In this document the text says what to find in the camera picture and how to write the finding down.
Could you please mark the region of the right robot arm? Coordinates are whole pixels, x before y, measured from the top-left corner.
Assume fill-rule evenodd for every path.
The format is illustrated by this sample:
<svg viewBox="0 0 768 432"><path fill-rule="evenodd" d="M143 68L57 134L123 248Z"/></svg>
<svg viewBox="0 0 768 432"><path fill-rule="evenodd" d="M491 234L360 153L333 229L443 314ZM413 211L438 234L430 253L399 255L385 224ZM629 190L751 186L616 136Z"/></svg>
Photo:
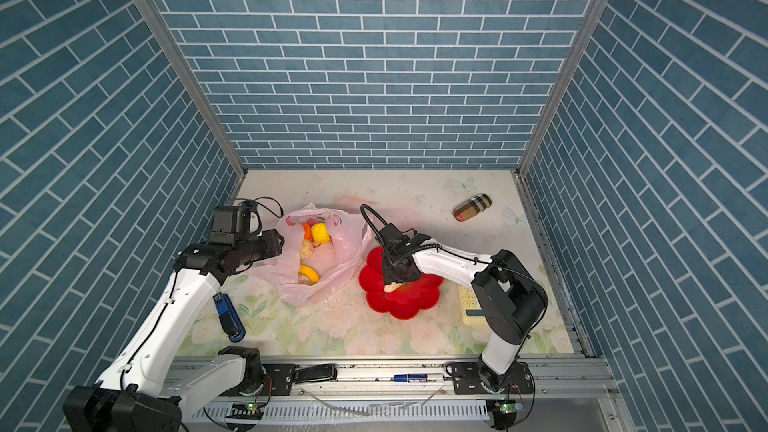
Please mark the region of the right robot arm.
<svg viewBox="0 0 768 432"><path fill-rule="evenodd" d="M512 370L530 332L546 314L547 293L517 256L500 250L472 254L445 246L430 236L412 237L387 224L374 232L382 247L387 285L415 282L428 274L474 292L491 335L478 360L483 386L500 392L512 383Z"/></svg>

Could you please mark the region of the pink plastic bag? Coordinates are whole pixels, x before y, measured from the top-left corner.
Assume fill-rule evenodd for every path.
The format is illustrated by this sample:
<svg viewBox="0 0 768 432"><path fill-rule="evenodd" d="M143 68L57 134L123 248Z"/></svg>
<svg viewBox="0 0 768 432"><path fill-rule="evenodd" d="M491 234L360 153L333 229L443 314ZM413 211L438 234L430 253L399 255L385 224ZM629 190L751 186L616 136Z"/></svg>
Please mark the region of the pink plastic bag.
<svg viewBox="0 0 768 432"><path fill-rule="evenodd" d="M326 224L331 242L319 245L304 239L302 223L318 222ZM272 228L285 238L282 254L256 263L247 274L273 285L278 298L295 307L324 300L346 286L362 267L373 240L361 214L312 204L286 213ZM320 281L312 286L300 284L300 264L313 268Z"/></svg>

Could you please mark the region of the beige fake potato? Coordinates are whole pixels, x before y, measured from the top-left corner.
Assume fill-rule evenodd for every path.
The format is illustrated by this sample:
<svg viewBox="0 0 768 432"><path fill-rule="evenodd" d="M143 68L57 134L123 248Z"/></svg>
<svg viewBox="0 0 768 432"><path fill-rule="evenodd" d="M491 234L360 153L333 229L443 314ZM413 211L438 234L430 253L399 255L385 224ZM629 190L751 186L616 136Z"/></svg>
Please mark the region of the beige fake potato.
<svg viewBox="0 0 768 432"><path fill-rule="evenodd" d="M392 292L395 292L396 290L398 290L402 286L403 286L403 283L392 282L392 283L386 284L384 286L384 292L385 293L392 293Z"/></svg>

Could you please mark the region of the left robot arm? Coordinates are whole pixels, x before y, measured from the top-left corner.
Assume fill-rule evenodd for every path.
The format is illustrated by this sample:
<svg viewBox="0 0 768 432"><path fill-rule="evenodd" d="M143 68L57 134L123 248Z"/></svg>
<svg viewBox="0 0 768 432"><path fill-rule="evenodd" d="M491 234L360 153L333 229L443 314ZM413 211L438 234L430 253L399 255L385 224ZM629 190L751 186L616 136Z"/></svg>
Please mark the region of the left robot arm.
<svg viewBox="0 0 768 432"><path fill-rule="evenodd" d="M192 244L138 332L90 386L63 404L74 431L184 431L186 420L224 392L259 393L271 381L255 348L226 347L212 361L167 387L166 376L201 310L227 278L279 256L285 243L274 229Z"/></svg>

